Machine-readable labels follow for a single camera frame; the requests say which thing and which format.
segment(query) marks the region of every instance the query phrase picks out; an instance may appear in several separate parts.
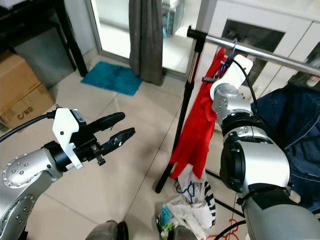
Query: white cabinet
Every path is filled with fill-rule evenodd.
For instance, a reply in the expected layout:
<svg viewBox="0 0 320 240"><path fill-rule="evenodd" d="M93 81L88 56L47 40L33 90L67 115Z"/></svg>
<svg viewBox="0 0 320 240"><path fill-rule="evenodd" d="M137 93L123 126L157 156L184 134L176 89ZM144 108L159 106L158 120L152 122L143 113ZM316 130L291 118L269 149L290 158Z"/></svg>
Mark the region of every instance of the white cabinet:
<svg viewBox="0 0 320 240"><path fill-rule="evenodd" d="M311 20L288 14L218 0L209 34L230 40L237 37L239 43L289 57L311 24ZM205 75L217 48L216 45L205 44L198 76ZM270 85L282 66L254 57L252 59L254 59L254 64L249 78L258 98ZM246 83L240 87L240 92L248 98L251 97Z"/></svg>
<svg viewBox="0 0 320 240"><path fill-rule="evenodd" d="M320 68L320 23L313 22L309 29L306 31L300 42L294 48L289 58L306 62L314 67ZM294 69L282 66L279 72L275 75L271 83L267 86L261 96L264 96L273 90L283 88L287 82L301 86L308 86L307 84L316 77L298 72ZM309 84L308 87L320 91L320 82L317 84Z"/></svg>

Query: black cable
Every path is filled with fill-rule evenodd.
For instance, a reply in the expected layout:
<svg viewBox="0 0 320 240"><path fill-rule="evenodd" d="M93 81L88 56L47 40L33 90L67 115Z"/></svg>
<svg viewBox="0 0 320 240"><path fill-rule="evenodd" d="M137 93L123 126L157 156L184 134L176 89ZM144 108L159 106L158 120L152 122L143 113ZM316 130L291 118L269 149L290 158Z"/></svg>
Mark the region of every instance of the black cable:
<svg viewBox="0 0 320 240"><path fill-rule="evenodd" d="M41 116L37 116L36 118L30 120L30 121L27 121L25 122L24 124L20 125L20 126L17 126L16 128L12 129L11 131L7 132L5 135L1 136L0 137L0 143L4 140L6 140L7 138L9 138L11 135L21 131L22 129L30 126L31 124L34 124L42 119L54 119L55 118L55 115L56 115L56 110L54 111L51 111L51 112L47 112L46 114L44 115L41 115Z"/></svg>
<svg viewBox="0 0 320 240"><path fill-rule="evenodd" d="M232 61L238 65L238 67L241 69L241 71L243 72L244 76L245 76L245 80L246 82L248 83L248 86L249 86L249 89L250 89L250 92L251 92L251 95L252 95L252 98L253 98L253 104L255 106L255 113L259 116L258 112L258 103L257 103L257 99L256 99L256 95L255 95L255 91L252 87L252 84L251 82L249 81L249 77L245 71L245 69L240 65L240 63L238 63L236 60L232 59Z"/></svg>
<svg viewBox="0 0 320 240"><path fill-rule="evenodd" d="M252 99L253 99L253 104L255 106L255 114L259 117L259 119L261 119L271 130L271 133L273 135L273 140L274 142L282 149L282 145L281 145L281 142L279 140L279 137L276 133L276 131L274 130L274 128L262 117L260 116L259 114L259 110L258 110L258 102L257 102L257 98L256 98L256 95L255 95L255 91L252 87L252 84L249 80L249 77L247 75L247 73L245 72L245 69L240 65L240 63L238 63L236 60L232 59L232 61L238 65L238 67L241 69L242 73L244 74L245 76L245 80L246 82L248 83L248 86L249 86L249 89L250 89L250 92L251 92L251 95L252 95Z"/></svg>
<svg viewBox="0 0 320 240"><path fill-rule="evenodd" d="M227 227L225 230L223 230L222 232L220 232L213 240L218 240L220 239L223 235L225 235L227 232L229 232L231 229L239 226L239 225L242 225L242 224L245 224L246 223L246 220L242 220L242 221L238 221L234 224L232 224L231 226Z"/></svg>

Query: silver robot arm segment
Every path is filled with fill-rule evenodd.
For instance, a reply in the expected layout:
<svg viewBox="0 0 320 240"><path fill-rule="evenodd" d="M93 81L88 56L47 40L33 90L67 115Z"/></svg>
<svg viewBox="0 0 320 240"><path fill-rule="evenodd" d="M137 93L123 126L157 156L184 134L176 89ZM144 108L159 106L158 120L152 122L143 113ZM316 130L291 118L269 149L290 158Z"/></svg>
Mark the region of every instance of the silver robot arm segment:
<svg viewBox="0 0 320 240"><path fill-rule="evenodd" d="M67 144L74 144L72 152L81 163L97 159L101 166L106 162L102 156L122 146L135 133L133 127L120 131L100 145L94 133L112 127L124 119L125 114L114 113L87 125L78 111L71 112L74 119L78 119L79 126L78 131L72 132ZM66 125L63 124L64 131L59 132L61 135L69 130ZM72 167L77 166L63 146L55 141L20 155L7 164L0 179L0 240L19 238L39 196Z"/></svg>
<svg viewBox="0 0 320 240"><path fill-rule="evenodd" d="M288 159L250 103L231 83L216 84L213 94L212 109L224 137L220 177L237 192L250 239L320 240L319 221L290 200Z"/></svg>

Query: cardboard box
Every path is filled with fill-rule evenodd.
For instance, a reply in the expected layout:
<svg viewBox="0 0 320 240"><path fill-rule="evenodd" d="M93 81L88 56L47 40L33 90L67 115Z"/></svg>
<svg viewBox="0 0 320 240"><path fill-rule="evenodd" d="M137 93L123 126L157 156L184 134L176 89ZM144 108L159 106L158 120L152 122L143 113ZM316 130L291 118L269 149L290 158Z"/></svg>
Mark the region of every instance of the cardboard box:
<svg viewBox="0 0 320 240"><path fill-rule="evenodd" d="M16 128L48 110L54 101L46 87L41 84L10 109L2 113L1 121L9 128Z"/></svg>
<svg viewBox="0 0 320 240"><path fill-rule="evenodd" d="M38 80L26 60L6 51L0 58L0 115L38 87Z"/></svg>

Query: blue jeans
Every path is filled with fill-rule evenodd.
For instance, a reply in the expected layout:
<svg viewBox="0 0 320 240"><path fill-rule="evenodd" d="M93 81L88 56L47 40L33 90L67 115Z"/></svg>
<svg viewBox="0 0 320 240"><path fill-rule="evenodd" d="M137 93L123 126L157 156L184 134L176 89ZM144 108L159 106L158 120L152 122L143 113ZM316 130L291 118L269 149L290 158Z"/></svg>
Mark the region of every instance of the blue jeans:
<svg viewBox="0 0 320 240"><path fill-rule="evenodd" d="M320 93L288 84L258 99L257 104L259 114L275 130L278 144L288 157L293 190L301 196L300 204L310 211L319 210ZM267 125L265 132L274 138Z"/></svg>

